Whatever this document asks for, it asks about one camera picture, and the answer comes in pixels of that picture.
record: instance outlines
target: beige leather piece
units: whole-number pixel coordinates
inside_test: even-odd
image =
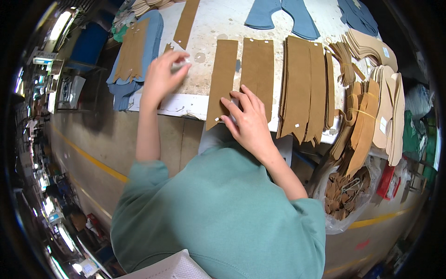
[[[350,51],[356,59],[372,55],[375,57],[372,59],[375,65],[389,65],[394,72],[398,71],[395,53],[384,42],[351,28],[344,38],[347,39]]]

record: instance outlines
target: concrete floor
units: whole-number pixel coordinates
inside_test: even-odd
[[[116,55],[116,50],[107,51],[111,57]],[[107,51],[101,57],[108,62]],[[97,113],[52,115],[49,131],[54,157],[62,170],[69,172],[83,211],[94,213],[105,230],[110,226],[108,215],[113,215],[124,182],[111,175],[103,165],[122,175],[128,174],[135,156],[138,122],[137,112],[113,111],[112,100],[113,96],[103,84]],[[182,170],[197,154],[202,128],[201,121],[159,116],[161,159],[170,176]],[[293,162],[293,169],[302,182],[311,176],[311,169],[300,161]],[[327,235],[324,278],[346,278],[358,272],[365,274],[406,232],[426,197],[426,193],[420,196],[407,193],[403,188],[393,201],[375,195],[357,219],[372,219],[374,224]],[[386,219],[386,214],[394,212],[401,214]]]

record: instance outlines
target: blue fabric piece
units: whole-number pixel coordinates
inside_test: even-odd
[[[142,76],[137,79],[133,79],[137,82],[144,82],[145,72],[150,63],[158,57],[160,50],[161,35],[163,33],[164,22],[161,14],[158,10],[152,10],[145,13],[138,21],[143,21],[150,17],[149,25],[147,26],[147,34],[145,37],[144,54],[142,57]],[[113,78],[116,73],[116,68],[118,67],[118,61],[120,58],[121,51],[119,51],[116,57],[115,64],[113,64],[112,72],[107,79],[107,84],[113,83]],[[124,85],[130,82],[130,78],[127,80],[122,80],[121,78],[116,80],[116,84]]]
[[[111,94],[115,95],[113,109],[117,111],[127,110],[130,96],[141,87],[142,84],[136,81],[123,85],[118,85],[116,83],[109,84],[108,90]]]
[[[358,8],[352,0],[338,0],[341,9],[341,21],[370,36],[378,36],[378,24],[368,10],[367,6],[358,0],[361,8]]]
[[[273,29],[274,24],[271,15],[281,9],[280,0],[255,0],[245,25],[254,29]]]
[[[282,9],[294,20],[291,30],[293,34],[307,40],[315,40],[321,36],[303,0],[282,0]]]

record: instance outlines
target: white paper label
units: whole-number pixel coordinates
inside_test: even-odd
[[[383,132],[383,134],[386,134],[386,127],[387,127],[387,121],[384,119],[384,117],[381,117],[380,121],[380,130]]]
[[[383,52],[385,57],[390,58],[389,51],[387,50],[387,48],[383,47]]]

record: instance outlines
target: finger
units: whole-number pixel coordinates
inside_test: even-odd
[[[242,104],[244,112],[253,110],[251,101],[249,100],[249,98],[248,98],[248,96],[246,94],[243,94],[243,93],[240,93],[240,92],[237,92],[237,91],[231,91],[231,95],[234,98],[239,99],[240,103]]]
[[[229,132],[231,132],[233,138],[237,140],[240,137],[239,127],[237,127],[232,119],[227,117],[226,115],[220,116],[220,119],[224,121],[224,124],[226,125]]]
[[[180,60],[182,61],[185,57],[189,57],[189,53],[185,51],[170,51],[163,55],[163,59],[166,60],[169,65],[172,65],[175,61]]]
[[[254,95],[254,93],[251,90],[249,90],[249,88],[246,87],[244,84],[242,84],[242,86],[240,86],[240,88],[242,88],[243,93],[245,93],[246,96],[248,96],[254,110],[259,111],[260,110],[259,98],[257,98],[257,96]]]
[[[192,64],[186,64],[181,69],[179,69],[175,74],[172,75],[172,81],[177,86],[187,75]]]
[[[224,97],[222,97],[220,101],[238,121],[239,117],[243,114],[243,112],[239,109],[239,107],[237,107],[235,103],[232,103],[230,100]]]

